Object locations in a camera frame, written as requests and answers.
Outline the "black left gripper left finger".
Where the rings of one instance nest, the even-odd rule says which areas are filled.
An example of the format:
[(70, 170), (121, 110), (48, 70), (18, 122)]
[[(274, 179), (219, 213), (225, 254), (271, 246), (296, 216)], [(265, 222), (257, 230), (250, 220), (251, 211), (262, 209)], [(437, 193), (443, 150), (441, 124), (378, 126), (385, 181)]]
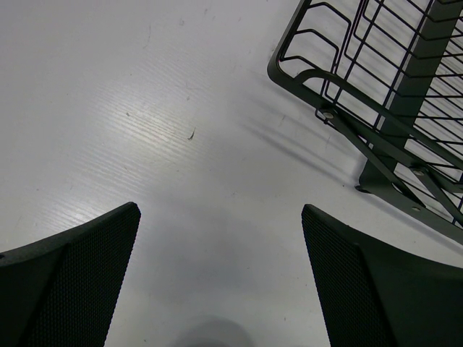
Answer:
[(104, 346), (141, 213), (128, 202), (1, 253), (2, 346)]

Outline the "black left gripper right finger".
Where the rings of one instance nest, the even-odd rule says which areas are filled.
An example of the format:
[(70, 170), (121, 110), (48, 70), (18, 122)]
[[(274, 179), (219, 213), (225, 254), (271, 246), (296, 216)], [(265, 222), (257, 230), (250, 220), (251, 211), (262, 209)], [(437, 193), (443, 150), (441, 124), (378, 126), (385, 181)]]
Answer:
[(461, 346), (462, 269), (360, 232), (314, 205), (302, 228), (331, 346)]

